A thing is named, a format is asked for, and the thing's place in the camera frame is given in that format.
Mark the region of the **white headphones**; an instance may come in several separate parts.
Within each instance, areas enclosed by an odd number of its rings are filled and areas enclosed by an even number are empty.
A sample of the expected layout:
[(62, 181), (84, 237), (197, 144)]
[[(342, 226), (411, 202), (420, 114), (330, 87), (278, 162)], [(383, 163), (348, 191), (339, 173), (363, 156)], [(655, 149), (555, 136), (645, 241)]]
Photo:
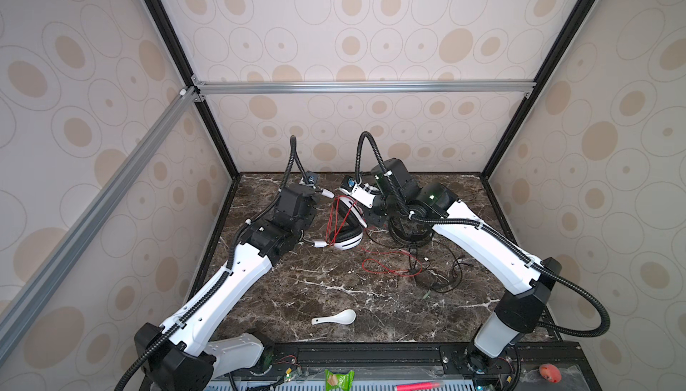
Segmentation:
[(313, 240), (311, 244), (316, 248), (332, 246), (340, 251), (355, 248), (362, 242), (368, 227), (357, 200), (346, 194), (335, 196), (327, 189), (321, 189), (320, 192), (332, 200), (332, 207), (325, 239)]

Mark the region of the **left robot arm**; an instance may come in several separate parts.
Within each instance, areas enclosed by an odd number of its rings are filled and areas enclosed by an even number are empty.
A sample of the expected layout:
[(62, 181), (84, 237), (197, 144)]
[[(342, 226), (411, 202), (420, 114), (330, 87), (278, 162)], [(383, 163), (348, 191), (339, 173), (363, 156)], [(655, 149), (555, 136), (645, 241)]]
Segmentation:
[(218, 326), (257, 280), (302, 240), (316, 214), (316, 190), (308, 181), (290, 184), (301, 167), (297, 139), (289, 140), (286, 170), (276, 196), (236, 232), (226, 262), (198, 293), (159, 326), (144, 324), (135, 335), (138, 357), (116, 389), (126, 389), (137, 372), (162, 390), (203, 390), (227, 373), (253, 367), (265, 344), (244, 333), (212, 342)]

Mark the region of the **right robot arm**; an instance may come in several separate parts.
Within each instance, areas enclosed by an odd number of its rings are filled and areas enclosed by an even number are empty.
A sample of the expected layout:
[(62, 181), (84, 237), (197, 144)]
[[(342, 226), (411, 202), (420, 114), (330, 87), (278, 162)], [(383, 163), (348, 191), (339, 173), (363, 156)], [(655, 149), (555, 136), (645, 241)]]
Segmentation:
[[(571, 337), (601, 337), (611, 325), (604, 305), (589, 291), (561, 277), (560, 262), (544, 260), (527, 253), (500, 232), (479, 218), (452, 190), (441, 183), (419, 187), (405, 164), (397, 158), (385, 160), (373, 135), (365, 131), (357, 143), (355, 167), (360, 168), (365, 144), (371, 146), (377, 160), (372, 173), (375, 187), (364, 184), (360, 171), (352, 196), (373, 210), (382, 207), (391, 217), (402, 217), (421, 224), (449, 239), (481, 265), (503, 285), (502, 296), (494, 312), (471, 340), (466, 357), (475, 369), (502, 355), (526, 334), (537, 328), (555, 330)], [(585, 299), (600, 316), (600, 323), (591, 330), (574, 330), (541, 320), (552, 290), (564, 286)]]

